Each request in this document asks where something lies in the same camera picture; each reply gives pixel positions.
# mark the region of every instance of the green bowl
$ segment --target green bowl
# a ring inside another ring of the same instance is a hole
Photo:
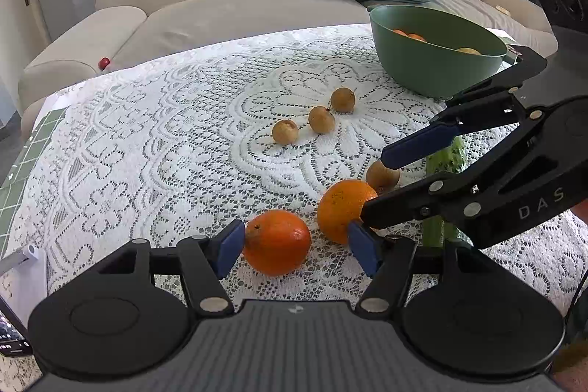
[[[506,45],[489,30],[447,12],[418,6],[380,6],[370,12],[373,39],[384,70],[426,97],[451,98],[492,77]],[[402,36],[418,34],[427,42]],[[470,47],[483,55],[458,52]]]

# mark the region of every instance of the sofa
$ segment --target sofa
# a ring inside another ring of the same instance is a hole
[[[96,0],[96,11],[28,65],[19,82],[28,137],[46,96],[109,71],[227,40],[283,30],[368,23],[355,0]],[[557,41],[543,10],[527,0],[437,0],[426,4],[507,31],[547,57]],[[496,9],[510,11],[511,16]],[[111,65],[98,68],[101,58]]]

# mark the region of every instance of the white lace tablecloth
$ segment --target white lace tablecloth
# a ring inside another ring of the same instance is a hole
[[[356,109],[336,114],[336,131],[318,136],[308,112],[328,105],[340,86],[355,92]],[[312,231],[306,263],[268,278],[239,259],[223,281],[236,304],[358,298],[369,279],[347,248],[318,232],[317,203],[338,180],[364,178],[385,145],[423,128],[444,107],[386,75],[367,25],[203,47],[63,93],[73,105],[30,175],[8,251],[26,242],[44,247],[54,291],[132,238],[165,247],[272,208],[298,214]],[[303,126],[296,144],[273,142],[280,119]],[[511,129],[467,136],[469,160]],[[401,184],[422,178],[423,166],[404,169]],[[394,230],[420,234],[417,223]],[[588,267],[587,242],[584,223],[565,213],[487,254],[565,312]],[[180,289],[174,277],[163,278],[163,287]],[[2,359],[0,371],[4,392],[22,390],[39,375],[31,358]]]

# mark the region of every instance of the phone screen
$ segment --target phone screen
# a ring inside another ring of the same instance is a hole
[[[0,296],[0,354],[6,357],[31,355],[32,348],[25,336],[25,327]]]

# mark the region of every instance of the black circular disc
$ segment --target black circular disc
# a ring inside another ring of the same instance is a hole
[[[418,294],[403,310],[409,341],[426,358],[469,377],[539,371],[564,333],[557,308],[520,281],[461,274]]]
[[[114,275],[60,289],[33,311],[29,338],[51,372],[109,380],[146,370],[185,338],[187,308],[150,284]]]

